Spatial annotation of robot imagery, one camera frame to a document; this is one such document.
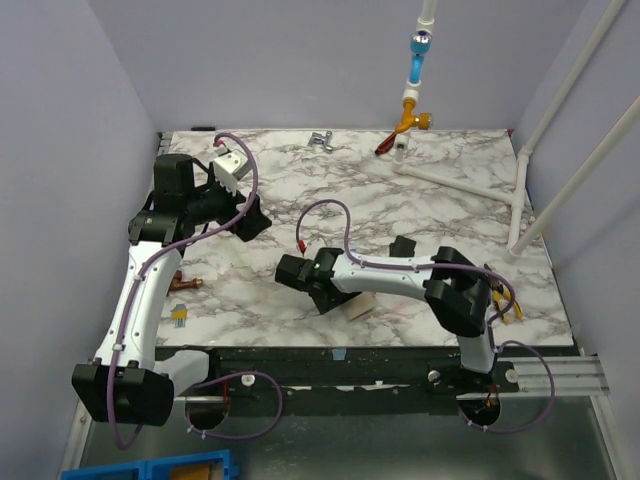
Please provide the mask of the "beige card holder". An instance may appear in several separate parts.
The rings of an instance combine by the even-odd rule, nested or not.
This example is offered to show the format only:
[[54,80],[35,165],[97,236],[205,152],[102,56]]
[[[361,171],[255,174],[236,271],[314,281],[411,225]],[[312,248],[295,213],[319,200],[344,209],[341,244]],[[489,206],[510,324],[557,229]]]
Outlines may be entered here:
[[361,293],[350,299],[343,307],[349,321],[353,321],[376,307],[376,299],[372,293]]

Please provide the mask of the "black card stack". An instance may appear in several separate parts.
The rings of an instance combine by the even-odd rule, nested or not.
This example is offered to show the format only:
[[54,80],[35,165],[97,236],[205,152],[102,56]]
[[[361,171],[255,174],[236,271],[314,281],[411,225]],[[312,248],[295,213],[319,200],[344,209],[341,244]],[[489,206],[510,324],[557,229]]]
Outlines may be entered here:
[[392,243],[389,244],[389,256],[391,258],[413,258],[415,256],[417,242],[397,235]]

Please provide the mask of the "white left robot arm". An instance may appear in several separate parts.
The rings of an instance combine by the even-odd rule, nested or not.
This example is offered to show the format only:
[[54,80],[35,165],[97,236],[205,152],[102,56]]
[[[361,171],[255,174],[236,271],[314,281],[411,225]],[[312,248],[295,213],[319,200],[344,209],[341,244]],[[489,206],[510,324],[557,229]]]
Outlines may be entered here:
[[200,225],[216,223],[244,242],[269,228],[255,190],[243,195],[239,181],[256,175],[252,155],[219,147],[203,166],[206,181],[195,183],[198,159],[164,154],[153,166],[153,188],[128,225],[128,268],[117,307],[105,337],[86,363],[75,366],[71,382],[96,422],[163,425],[175,397],[190,387],[214,393],[220,368],[199,351],[155,357],[156,336],[170,284],[185,250],[201,240]]

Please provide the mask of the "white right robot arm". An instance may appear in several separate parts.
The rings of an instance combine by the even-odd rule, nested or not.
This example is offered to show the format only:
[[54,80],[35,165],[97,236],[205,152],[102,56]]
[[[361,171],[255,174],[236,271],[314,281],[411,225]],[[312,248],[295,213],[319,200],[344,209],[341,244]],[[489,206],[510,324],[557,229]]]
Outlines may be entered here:
[[452,247],[439,248],[430,262],[423,257],[351,257],[340,248],[322,248],[313,259],[285,254],[275,281],[308,294],[321,314],[363,293],[423,301],[458,340],[462,384],[480,392],[496,380],[488,273]]

